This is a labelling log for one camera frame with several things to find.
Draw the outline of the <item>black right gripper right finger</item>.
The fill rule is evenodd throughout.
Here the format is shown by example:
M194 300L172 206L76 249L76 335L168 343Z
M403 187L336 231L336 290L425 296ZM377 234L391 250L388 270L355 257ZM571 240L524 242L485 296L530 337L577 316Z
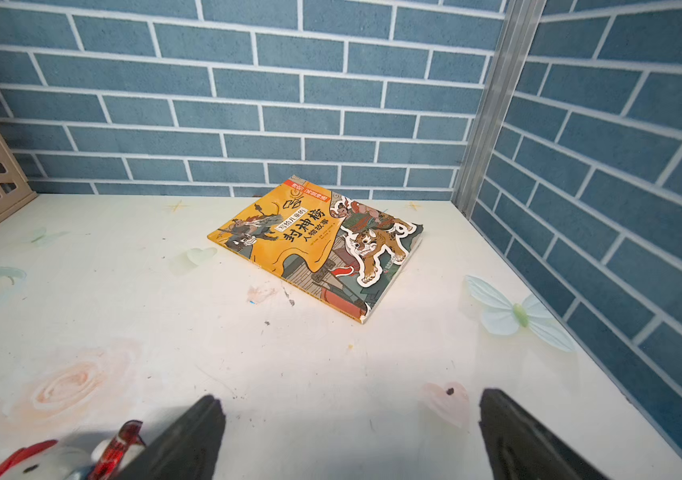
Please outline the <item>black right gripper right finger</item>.
M503 390L484 390L480 413L494 478L607 479Z

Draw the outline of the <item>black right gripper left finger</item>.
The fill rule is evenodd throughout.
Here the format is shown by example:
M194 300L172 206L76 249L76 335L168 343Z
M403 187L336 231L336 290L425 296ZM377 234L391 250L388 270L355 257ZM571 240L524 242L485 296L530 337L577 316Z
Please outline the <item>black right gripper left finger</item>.
M116 479L211 480L215 474L226 415L219 399L201 397Z

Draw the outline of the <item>white red toy decoration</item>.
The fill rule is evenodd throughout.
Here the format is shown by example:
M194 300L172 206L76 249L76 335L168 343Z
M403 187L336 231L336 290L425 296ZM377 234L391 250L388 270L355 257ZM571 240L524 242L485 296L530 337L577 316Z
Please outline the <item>white red toy decoration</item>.
M18 449L0 463L0 479L114 479L147 447L143 423L126 422L92 453L46 440Z

